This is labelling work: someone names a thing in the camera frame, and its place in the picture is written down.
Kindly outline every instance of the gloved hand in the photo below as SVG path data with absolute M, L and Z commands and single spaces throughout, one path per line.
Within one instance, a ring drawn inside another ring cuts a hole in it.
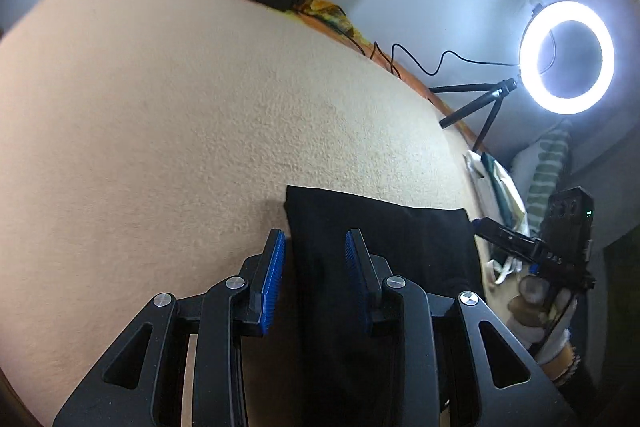
M 544 326 L 553 320 L 555 314 L 561 313 L 571 298 L 568 289 L 562 289 L 558 293 L 556 302 L 552 306 L 550 317 L 543 311 L 545 296 L 549 291 L 549 283 L 535 275 L 527 275 L 520 280 L 520 295 L 517 295 L 508 304 L 511 317 L 507 320 L 507 327 L 520 343 L 529 349 L 531 344 L 539 342 L 545 335 Z M 574 298 L 569 308 L 560 319 L 554 331 L 549 336 L 545 345 L 536 355 L 536 362 L 540 365 L 555 359 L 569 342 L 569 323 L 575 313 L 577 301 Z

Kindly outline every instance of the folded black fabric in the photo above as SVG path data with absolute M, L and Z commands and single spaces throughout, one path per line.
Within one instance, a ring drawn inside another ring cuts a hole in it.
M 370 253 L 428 293 L 482 298 L 481 268 L 464 210 L 408 208 L 322 190 L 287 187 L 299 295 L 305 426 L 383 425 L 389 339 L 362 332 L 344 262 L 344 237 L 362 231 Z

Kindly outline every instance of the round metal bolt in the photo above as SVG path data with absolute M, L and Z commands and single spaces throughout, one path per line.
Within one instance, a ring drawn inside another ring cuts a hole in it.
M 238 288 L 244 286 L 244 279 L 236 275 L 234 277 L 229 277 L 229 279 L 226 280 L 225 284 L 226 287 L 230 290 L 237 290 Z
M 158 308 L 162 308 L 162 306 L 167 306 L 171 302 L 171 295 L 168 293 L 159 293 L 154 297 L 154 304 L 158 306 Z
M 406 281 L 398 275 L 392 275 L 386 279 L 386 285 L 390 288 L 402 288 L 405 284 Z
M 473 292 L 462 292 L 460 294 L 460 302 L 467 306 L 475 306 L 480 301 L 480 298 Z

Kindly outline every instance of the white ring light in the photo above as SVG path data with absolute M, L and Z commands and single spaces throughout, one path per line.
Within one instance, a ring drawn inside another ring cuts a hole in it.
M 560 98 L 552 95 L 542 83 L 538 72 L 540 46 L 548 33 L 567 21 L 581 22 L 589 28 L 600 43 L 602 66 L 596 83 L 590 90 L 575 98 Z M 614 52 L 611 35 L 596 12 L 584 4 L 561 1 L 550 4 L 529 23 L 520 45 L 520 75 L 522 82 L 533 97 L 545 109 L 559 114 L 575 114 L 590 108 L 607 91 L 613 77 Z

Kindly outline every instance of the tripod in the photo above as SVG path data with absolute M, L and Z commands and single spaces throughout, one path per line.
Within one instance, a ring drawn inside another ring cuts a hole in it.
M 440 86 L 440 87 L 431 87 L 431 92 L 440 93 L 440 92 L 475 92 L 475 91 L 486 91 L 482 96 L 476 98 L 473 102 L 469 102 L 465 106 L 461 107 L 459 110 L 454 111 L 449 116 L 446 116 L 442 120 L 440 120 L 440 127 L 442 129 L 446 129 L 450 125 L 455 124 L 457 121 L 466 118 L 471 113 L 476 112 L 479 109 L 482 109 L 485 105 L 489 105 L 494 102 L 494 107 L 491 108 L 491 112 L 489 116 L 486 118 L 484 125 L 482 126 L 482 130 L 478 135 L 478 139 L 474 143 L 472 151 L 478 150 L 478 146 L 484 140 L 487 132 L 489 131 L 489 127 L 494 123 L 495 117 L 498 115 L 498 111 L 500 111 L 500 107 L 502 107 L 502 100 L 507 97 L 507 95 L 518 87 L 518 81 L 515 78 L 509 78 L 508 80 L 503 80 L 501 82 L 497 82 L 495 84 L 463 84 L 461 86 Z

